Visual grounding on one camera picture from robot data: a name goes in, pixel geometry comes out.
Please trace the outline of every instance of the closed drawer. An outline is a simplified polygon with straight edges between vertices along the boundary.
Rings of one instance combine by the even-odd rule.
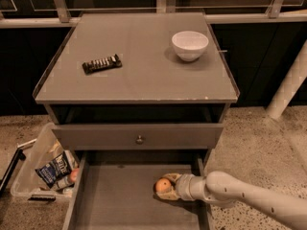
[[[190,150],[85,152],[62,230],[214,229],[209,205],[159,200],[153,191],[165,173],[202,172]]]
[[[53,132],[67,150],[214,148],[222,124],[62,125]]]

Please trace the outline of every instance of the black handle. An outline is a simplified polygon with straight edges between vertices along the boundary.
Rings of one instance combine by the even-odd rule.
[[[9,164],[2,180],[0,180],[0,197],[3,194],[3,192],[6,190],[6,187],[11,179],[12,173],[15,170],[15,167],[18,163],[18,161],[20,160],[25,160],[26,156],[23,153],[22,149],[17,149],[15,154],[13,155],[12,161]]]

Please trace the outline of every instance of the black wall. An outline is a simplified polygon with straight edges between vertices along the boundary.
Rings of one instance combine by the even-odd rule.
[[[212,27],[241,91],[235,105],[268,105],[307,39],[307,23]],[[46,113],[32,93],[69,30],[0,30],[0,115]],[[307,81],[291,104],[307,104]]]

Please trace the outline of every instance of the plastic bin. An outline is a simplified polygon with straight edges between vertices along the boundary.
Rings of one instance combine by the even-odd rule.
[[[48,190],[48,186],[35,172],[35,169],[41,168],[63,152],[62,147],[59,147],[53,152],[48,152],[57,141],[56,136],[51,130],[53,126],[53,123],[48,123],[43,127],[35,144],[30,152],[28,152],[25,162],[23,163],[16,179],[12,183],[11,194],[13,196],[27,198],[30,198],[31,196],[55,196],[56,199],[70,198],[69,195]]]

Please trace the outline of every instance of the white pole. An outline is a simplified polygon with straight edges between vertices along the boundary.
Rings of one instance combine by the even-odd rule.
[[[267,108],[273,119],[278,119],[288,106],[296,91],[307,78],[307,40],[298,53],[286,78],[280,84],[276,94]]]

